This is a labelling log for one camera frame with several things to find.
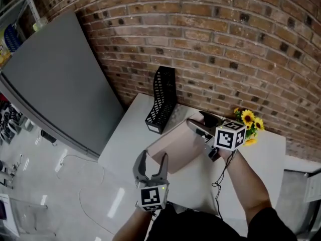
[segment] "brick wall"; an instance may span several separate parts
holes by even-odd
[[[75,10],[122,101],[176,68],[180,103],[256,112],[287,153],[321,161],[321,0],[43,0]]]

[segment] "hand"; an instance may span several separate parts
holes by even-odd
[[[219,156],[221,156],[224,161],[227,160],[227,158],[229,158],[229,156],[232,154],[232,151],[223,149],[223,148],[219,148]]]

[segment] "pink paper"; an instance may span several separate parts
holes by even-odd
[[[199,112],[190,118],[203,121]],[[164,153],[169,157],[169,173],[175,173],[190,161],[195,159],[204,150],[205,141],[193,132],[186,123],[186,119],[171,131],[165,133],[160,139],[147,148],[148,154],[159,164]]]

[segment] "black shirt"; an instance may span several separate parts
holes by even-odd
[[[252,241],[297,240],[273,208],[265,208],[253,217],[245,238],[219,217],[192,210],[176,214],[174,208],[168,204],[154,221],[147,241],[246,239]]]

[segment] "white table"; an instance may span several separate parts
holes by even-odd
[[[153,106],[153,101],[152,96],[137,95],[98,159],[100,165],[132,185],[134,185],[132,167],[137,156],[160,137],[159,134],[149,131],[144,122]],[[178,104],[164,133],[197,111]],[[283,178],[285,137],[262,131],[256,144],[241,147],[239,151],[264,182],[272,206],[275,207]],[[178,172],[168,175],[170,182],[168,200],[191,209],[216,213],[214,197],[217,188],[213,188],[211,183],[219,178],[224,166],[223,159],[213,163],[205,155],[198,156]],[[155,174],[158,170],[159,164],[147,157],[146,175]],[[219,205],[222,217],[245,219],[228,173],[225,174],[221,186]]]

